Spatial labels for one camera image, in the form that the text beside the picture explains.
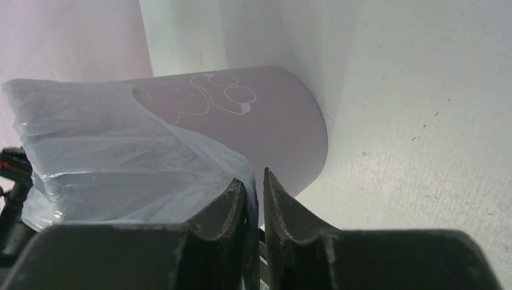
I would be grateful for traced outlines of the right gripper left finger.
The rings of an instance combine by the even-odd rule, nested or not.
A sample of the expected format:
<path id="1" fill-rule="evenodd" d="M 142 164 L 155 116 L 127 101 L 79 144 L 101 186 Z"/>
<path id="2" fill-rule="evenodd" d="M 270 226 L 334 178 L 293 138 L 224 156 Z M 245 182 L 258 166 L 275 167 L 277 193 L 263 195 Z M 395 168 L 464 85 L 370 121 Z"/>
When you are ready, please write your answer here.
<path id="1" fill-rule="evenodd" d="M 2 289 L 240 289 L 244 185 L 233 180 L 183 224 L 54 225 L 36 234 Z"/>

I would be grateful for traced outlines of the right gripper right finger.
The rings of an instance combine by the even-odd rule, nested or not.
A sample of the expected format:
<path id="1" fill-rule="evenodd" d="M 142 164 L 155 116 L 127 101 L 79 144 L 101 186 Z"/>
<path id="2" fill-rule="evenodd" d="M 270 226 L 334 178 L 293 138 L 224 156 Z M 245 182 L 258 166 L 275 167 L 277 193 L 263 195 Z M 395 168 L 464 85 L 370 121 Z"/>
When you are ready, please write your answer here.
<path id="1" fill-rule="evenodd" d="M 458 230 L 340 230 L 264 171 L 271 289 L 501 289 L 481 248 Z"/>

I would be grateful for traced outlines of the grey plastic trash bin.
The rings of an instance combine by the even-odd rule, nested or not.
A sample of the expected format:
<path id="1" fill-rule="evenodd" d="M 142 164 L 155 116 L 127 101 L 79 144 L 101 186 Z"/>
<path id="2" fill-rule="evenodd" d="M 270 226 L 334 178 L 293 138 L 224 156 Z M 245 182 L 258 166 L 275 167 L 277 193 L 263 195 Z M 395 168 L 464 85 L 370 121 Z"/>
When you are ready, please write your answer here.
<path id="1" fill-rule="evenodd" d="M 310 90 L 276 66 L 132 79 L 127 92 L 147 128 L 138 164 L 152 170 L 216 169 L 243 179 L 258 200 L 275 173 L 296 196 L 322 172 L 328 134 Z"/>

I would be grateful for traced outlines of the blue plastic trash bag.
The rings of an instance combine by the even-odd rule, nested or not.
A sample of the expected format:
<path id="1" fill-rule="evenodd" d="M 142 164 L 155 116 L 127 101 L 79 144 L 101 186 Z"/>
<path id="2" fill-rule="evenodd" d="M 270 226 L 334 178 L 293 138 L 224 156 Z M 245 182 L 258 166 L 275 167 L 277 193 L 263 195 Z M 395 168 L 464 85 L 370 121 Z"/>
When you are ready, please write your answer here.
<path id="1" fill-rule="evenodd" d="M 181 223 L 233 179 L 248 193 L 243 279 L 258 289 L 258 199 L 249 161 L 146 109 L 129 83 L 13 79 L 2 85 L 30 162 L 21 218 L 41 231 L 62 223 Z"/>

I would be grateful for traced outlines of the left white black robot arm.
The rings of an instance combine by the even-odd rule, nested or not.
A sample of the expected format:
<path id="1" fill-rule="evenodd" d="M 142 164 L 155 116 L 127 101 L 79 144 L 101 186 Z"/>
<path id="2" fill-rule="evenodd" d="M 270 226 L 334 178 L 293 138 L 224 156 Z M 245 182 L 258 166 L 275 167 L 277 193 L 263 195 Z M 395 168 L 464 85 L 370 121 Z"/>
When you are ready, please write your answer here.
<path id="1" fill-rule="evenodd" d="M 13 266 L 28 241 L 36 232 L 22 219 L 22 209 L 33 186 L 32 166 L 23 147 L 1 150 L 1 177 L 14 182 L 10 190 L 1 189 L 4 208 L 1 210 L 1 268 Z"/>

